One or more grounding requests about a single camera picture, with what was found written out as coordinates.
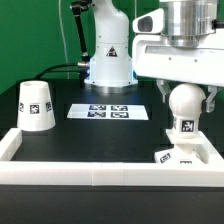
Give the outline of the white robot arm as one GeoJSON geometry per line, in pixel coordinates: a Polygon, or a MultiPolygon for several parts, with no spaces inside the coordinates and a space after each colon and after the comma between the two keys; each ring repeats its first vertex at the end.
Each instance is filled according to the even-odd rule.
{"type": "Polygon", "coordinates": [[[218,0],[159,0],[159,8],[130,22],[112,0],[93,0],[96,51],[90,61],[90,85],[121,87],[134,75],[168,83],[206,85],[204,109],[215,108],[224,88],[224,21],[218,0]]]}

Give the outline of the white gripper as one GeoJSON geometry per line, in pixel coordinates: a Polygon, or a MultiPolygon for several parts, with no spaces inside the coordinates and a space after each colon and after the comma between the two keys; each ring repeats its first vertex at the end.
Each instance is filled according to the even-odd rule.
{"type": "Polygon", "coordinates": [[[138,76],[158,79],[164,103],[171,93],[167,80],[204,84],[210,85],[205,111],[214,111],[216,86],[224,87],[224,31],[204,36],[192,49],[170,46],[164,36],[137,35],[132,50],[134,71],[138,76]]]}

